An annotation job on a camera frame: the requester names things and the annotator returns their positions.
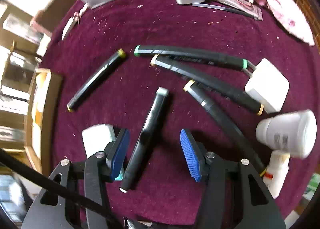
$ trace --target black cable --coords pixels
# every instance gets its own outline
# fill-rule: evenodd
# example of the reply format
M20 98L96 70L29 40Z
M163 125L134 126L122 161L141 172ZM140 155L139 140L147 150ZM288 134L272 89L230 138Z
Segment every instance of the black cable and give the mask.
M26 178L27 180L50 191L51 193L61 196L65 199L71 200L78 206L90 209L96 212L97 214L102 215L106 218L107 221L113 224L119 224L118 220L111 213L109 213L104 206L99 205L91 199L67 189L59 183L50 180L49 178L46 178L45 176L36 172L24 163L11 157L3 149L0 149L0 162L8 168L10 168L11 170L13 170L14 172Z

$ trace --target white bottle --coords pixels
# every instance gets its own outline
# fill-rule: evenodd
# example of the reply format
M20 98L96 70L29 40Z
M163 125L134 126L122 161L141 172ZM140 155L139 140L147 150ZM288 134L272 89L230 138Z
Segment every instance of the white bottle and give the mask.
M290 154L276 150L271 153L270 163L263 176L263 182L266 184L273 198L280 194L284 179L289 171Z
M283 150L292 157L304 159L315 144L316 132L315 115L308 109L260 121L256 137L273 150Z

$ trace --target maroon carpet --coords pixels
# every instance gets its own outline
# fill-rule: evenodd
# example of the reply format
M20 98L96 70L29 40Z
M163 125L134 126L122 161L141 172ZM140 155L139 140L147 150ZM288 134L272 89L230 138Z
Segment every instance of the maroon carpet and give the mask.
M112 210L122 216L171 224L192 224L203 186L191 178L180 146L180 131L191 129L208 150L229 160L239 155L199 104L184 93L186 81L176 74L150 67L148 58L136 58L138 44L171 45L213 50L246 58L258 64L269 59L288 79L289 92L281 113L311 109L319 117L319 66L317 48L289 35L273 15L262 9L263 21L208 8L177 5L175 0L116 0L87 11L71 34L61 40L62 30L81 1L53 34L41 67L64 77L57 107L52 164L65 157L73 162L86 158L82 130L95 124L113 124L130 130L130 157L140 129L159 86L169 89L172 101L164 127L136 190L119 191L119 182L108 184ZM74 113L67 103L78 88L117 49L128 54L123 63ZM244 89L248 78L240 72L193 64L193 66ZM210 96L232 117L268 164L271 150L256 141L261 117L215 94ZM283 217L296 206L319 159L316 141L305 160L291 159L289 173L276 199Z

